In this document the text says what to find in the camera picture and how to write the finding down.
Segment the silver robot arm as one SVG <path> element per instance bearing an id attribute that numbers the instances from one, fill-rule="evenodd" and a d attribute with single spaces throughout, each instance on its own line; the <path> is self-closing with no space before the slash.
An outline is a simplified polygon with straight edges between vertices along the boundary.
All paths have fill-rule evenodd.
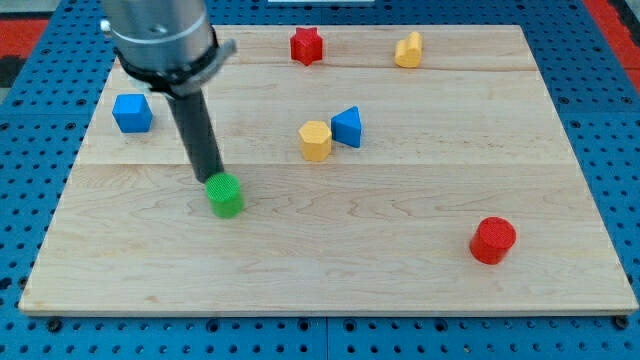
<path id="1" fill-rule="evenodd" d="M 171 97 L 201 90 L 236 51 L 219 43 L 203 0 L 104 0 L 103 33 L 136 85 Z"/>

